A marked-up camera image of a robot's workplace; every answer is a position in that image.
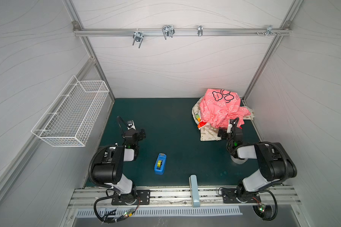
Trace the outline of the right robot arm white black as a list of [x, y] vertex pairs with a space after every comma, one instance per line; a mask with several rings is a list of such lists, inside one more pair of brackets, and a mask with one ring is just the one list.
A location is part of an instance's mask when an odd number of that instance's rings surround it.
[[297, 168], [281, 143], [262, 141], [243, 144], [242, 129], [237, 127], [239, 118], [230, 120], [226, 129], [218, 130], [218, 137], [226, 142], [226, 150], [236, 164], [243, 164], [250, 159], [258, 162], [258, 170], [241, 180], [233, 192], [234, 197], [246, 203], [254, 195], [295, 178]]

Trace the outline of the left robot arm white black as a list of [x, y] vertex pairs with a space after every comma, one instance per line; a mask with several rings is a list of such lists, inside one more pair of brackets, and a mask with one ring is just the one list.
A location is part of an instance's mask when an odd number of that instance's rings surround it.
[[146, 138], [145, 130], [137, 130], [133, 120], [124, 121], [120, 116], [117, 123], [124, 139], [121, 145], [106, 145], [93, 155], [88, 178], [98, 186], [112, 190], [120, 200], [133, 203], [137, 198], [135, 184], [124, 173], [124, 163], [138, 158], [139, 142]]

